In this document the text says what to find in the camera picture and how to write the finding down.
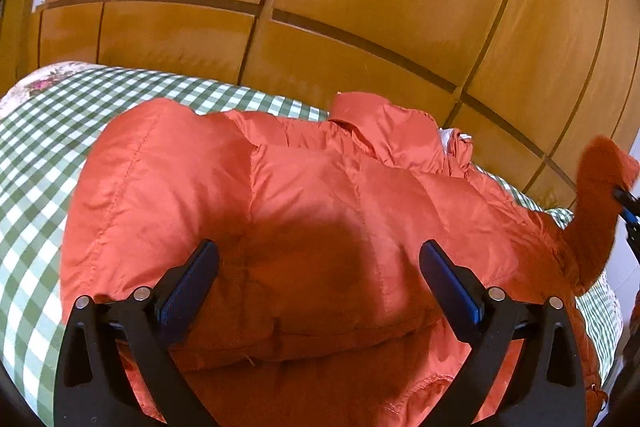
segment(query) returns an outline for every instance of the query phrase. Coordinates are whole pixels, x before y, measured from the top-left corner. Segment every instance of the red fabric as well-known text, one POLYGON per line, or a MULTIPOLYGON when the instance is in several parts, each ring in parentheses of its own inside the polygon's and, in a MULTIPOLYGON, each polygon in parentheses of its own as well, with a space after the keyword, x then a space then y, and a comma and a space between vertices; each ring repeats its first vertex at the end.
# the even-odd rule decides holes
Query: red fabric
MULTIPOLYGON (((428 114, 373 94, 338 95, 324 123, 145 102, 107 126, 82 170, 63 241, 63 314, 79 295, 153 286, 208 237, 220 274, 173 356, 221 425, 415 426, 468 354, 418 269, 420 245, 436 239, 484 285, 534 303, 562 298, 591 423, 603 394, 574 296, 609 254, 620 210, 611 184, 628 187, 638 164, 594 142, 562 233, 471 154, 457 131, 445 151, 428 114)), ((518 350, 481 417, 499 404, 518 350)))

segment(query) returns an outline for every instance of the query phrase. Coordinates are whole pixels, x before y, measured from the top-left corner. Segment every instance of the green and white checkered sheet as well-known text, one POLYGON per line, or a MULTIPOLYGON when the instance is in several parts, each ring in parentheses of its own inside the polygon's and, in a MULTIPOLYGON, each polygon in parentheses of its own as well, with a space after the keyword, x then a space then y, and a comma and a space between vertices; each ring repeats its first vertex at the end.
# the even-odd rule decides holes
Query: green and white checkered sheet
MULTIPOLYGON (((62 341, 60 246, 70 195, 87 153, 107 123, 152 98, 204 114, 261 110, 319 121, 325 111, 177 74, 97 68, 71 74, 0 119, 0 348, 2 363, 30 407, 53 425, 53 387, 62 341)), ((541 210, 501 178, 515 200, 541 210)), ((549 213, 560 226, 572 214, 549 213)), ((578 299, 606 375, 620 336, 620 309, 604 275, 578 299)))

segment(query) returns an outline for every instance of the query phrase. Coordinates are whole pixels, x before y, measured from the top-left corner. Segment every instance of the gingham fabric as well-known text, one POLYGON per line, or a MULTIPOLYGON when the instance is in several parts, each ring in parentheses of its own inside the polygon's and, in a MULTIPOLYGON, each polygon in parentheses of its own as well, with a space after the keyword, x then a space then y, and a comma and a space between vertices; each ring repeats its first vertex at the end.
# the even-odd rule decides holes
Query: gingham fabric
MULTIPOLYGON (((319 121, 327 113, 247 87, 169 73, 98 68, 71 74, 0 120, 0 348, 2 363, 30 407, 53 426, 54 374, 63 327, 58 270, 66 211, 89 148, 106 124, 152 98, 199 114, 261 110, 319 121)), ((492 176, 516 201, 529 198, 492 176)), ((568 210, 549 211, 565 226, 568 210)), ((578 300, 606 375, 620 336, 620 311, 601 277, 578 300)))

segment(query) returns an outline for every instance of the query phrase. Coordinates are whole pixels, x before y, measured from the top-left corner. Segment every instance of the jacket sleeve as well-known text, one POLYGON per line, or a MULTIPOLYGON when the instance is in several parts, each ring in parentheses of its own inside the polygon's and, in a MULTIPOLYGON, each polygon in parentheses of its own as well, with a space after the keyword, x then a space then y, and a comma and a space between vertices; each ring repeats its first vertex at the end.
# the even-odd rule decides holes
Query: jacket sleeve
POLYGON ((577 176, 574 220, 562 232, 564 272, 582 295, 604 270, 613 247, 618 214, 622 210, 613 198, 617 185, 629 190, 640 167, 609 138, 598 136, 582 153, 577 176))

